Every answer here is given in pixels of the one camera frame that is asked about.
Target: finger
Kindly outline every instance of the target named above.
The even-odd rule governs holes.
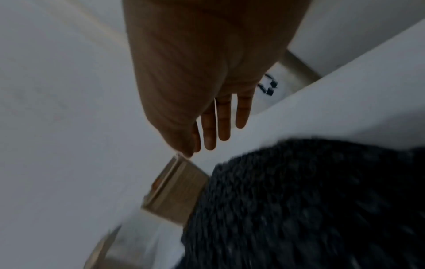
[[[201,137],[199,136],[198,124],[195,122],[192,126],[192,136],[195,142],[194,152],[200,152],[201,150]]]
[[[230,114],[232,105],[232,95],[226,95],[216,98],[218,137],[221,141],[227,141],[230,138]]]
[[[216,148],[216,106],[214,101],[201,115],[202,130],[204,131],[204,146],[207,150]]]
[[[191,128],[176,131],[159,131],[172,148],[182,153],[187,158],[192,157],[195,150],[195,140],[193,139]]]
[[[252,99],[255,88],[246,92],[238,93],[238,108],[236,110],[236,127],[243,128],[247,124],[251,112]]]

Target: open cardboard box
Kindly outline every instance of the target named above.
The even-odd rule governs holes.
[[[208,175],[182,156],[173,157],[145,196],[137,216],[104,236],[84,269],[150,269],[149,247],[159,227],[164,233],[184,227],[208,182]]]

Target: person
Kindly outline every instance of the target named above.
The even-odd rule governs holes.
[[[148,121],[191,157],[230,138],[232,94],[243,128],[257,83],[275,64],[309,0],[123,0],[140,100]]]

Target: fuzzy dark garment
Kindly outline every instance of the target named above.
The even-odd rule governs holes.
[[[217,165],[181,269],[425,268],[425,148],[288,140]]]

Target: cardboard box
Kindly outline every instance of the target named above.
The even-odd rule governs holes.
[[[180,244],[182,227],[208,179],[189,160],[173,157],[153,182],[141,211],[98,242],[84,269],[153,269],[153,264],[158,267],[158,260],[162,261],[161,255],[169,255],[168,248],[173,244],[172,252],[182,255],[183,245],[175,243]]]

